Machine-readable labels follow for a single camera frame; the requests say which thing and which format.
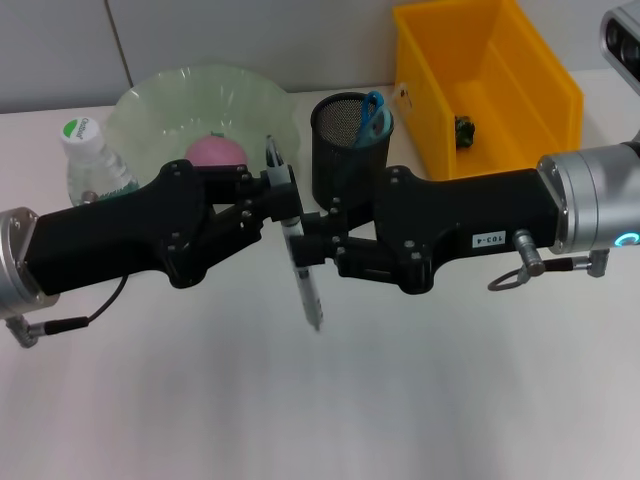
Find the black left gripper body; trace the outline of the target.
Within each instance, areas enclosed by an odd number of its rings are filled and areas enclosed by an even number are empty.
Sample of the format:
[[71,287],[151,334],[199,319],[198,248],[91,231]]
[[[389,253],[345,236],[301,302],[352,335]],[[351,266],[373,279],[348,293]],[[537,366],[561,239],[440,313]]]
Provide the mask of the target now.
[[132,193],[41,216],[25,265],[48,295],[143,271],[165,273],[176,288],[194,286],[207,271],[196,247],[205,199],[195,167],[169,163]]

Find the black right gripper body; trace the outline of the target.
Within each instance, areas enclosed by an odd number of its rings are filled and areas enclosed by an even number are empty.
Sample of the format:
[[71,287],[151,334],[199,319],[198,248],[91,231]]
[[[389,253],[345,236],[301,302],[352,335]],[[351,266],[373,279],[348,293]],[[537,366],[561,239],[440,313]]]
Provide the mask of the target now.
[[386,279],[410,295],[429,292],[437,270],[453,260],[514,251],[519,230],[538,247],[552,246],[558,217],[534,169],[430,181],[406,167],[389,168],[374,194]]

